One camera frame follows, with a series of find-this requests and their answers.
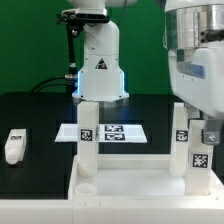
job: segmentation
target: white paper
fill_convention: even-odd
[[[62,124],[55,142],[77,142],[78,125]],[[101,124],[99,142],[104,143],[146,143],[147,139],[141,125]]]

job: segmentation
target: black table surface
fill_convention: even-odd
[[[148,143],[100,143],[101,154],[168,154],[173,103],[167,95],[131,95],[129,104],[100,109],[101,124],[141,124]],[[60,93],[9,93],[0,97],[0,199],[67,199],[76,143],[55,143],[62,123],[77,123],[77,105]],[[27,129],[23,162],[9,166],[4,146],[11,129]],[[224,176],[224,140],[213,170]]]

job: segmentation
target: green backdrop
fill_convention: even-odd
[[[55,18],[68,8],[66,0],[0,0],[0,94],[30,91],[40,81],[67,73],[65,25],[57,26]],[[121,9],[109,9],[109,13],[116,22]],[[164,27],[164,13],[152,0],[139,0],[125,10],[120,25],[120,67],[127,74],[129,93],[171,92]],[[80,67],[83,38],[75,42]]]

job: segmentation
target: black cable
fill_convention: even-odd
[[[64,86],[64,87],[66,87],[65,84],[49,84],[49,85],[45,85],[45,86],[40,87],[39,89],[37,89],[36,92],[38,93],[38,92],[40,92],[42,89],[45,89],[45,88],[48,88],[48,87],[53,87],[53,86]]]
[[[44,84],[48,83],[48,82],[52,82],[52,81],[55,81],[55,80],[58,80],[58,79],[65,79],[64,76],[56,76],[56,77],[53,77],[53,78],[49,78],[49,79],[46,79],[42,82],[40,82],[39,84],[37,84],[36,86],[34,86],[30,92],[33,93],[35,92],[38,88],[40,88],[41,86],[43,86]]]
[[[117,21],[117,26],[118,26],[118,27],[120,26],[120,23],[121,23],[121,20],[122,20],[122,18],[123,18],[124,11],[125,11],[125,9],[126,9],[127,3],[128,3],[128,0],[125,0],[124,5],[123,5],[123,8],[122,8],[121,15],[120,15],[120,18],[119,18],[118,21]]]

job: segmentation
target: white platform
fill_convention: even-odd
[[[93,178],[79,177],[77,164],[69,199],[79,224],[224,223],[224,187],[213,172],[209,196],[185,196],[184,178],[168,173],[169,155],[100,155]],[[80,186],[86,195],[76,194]]]

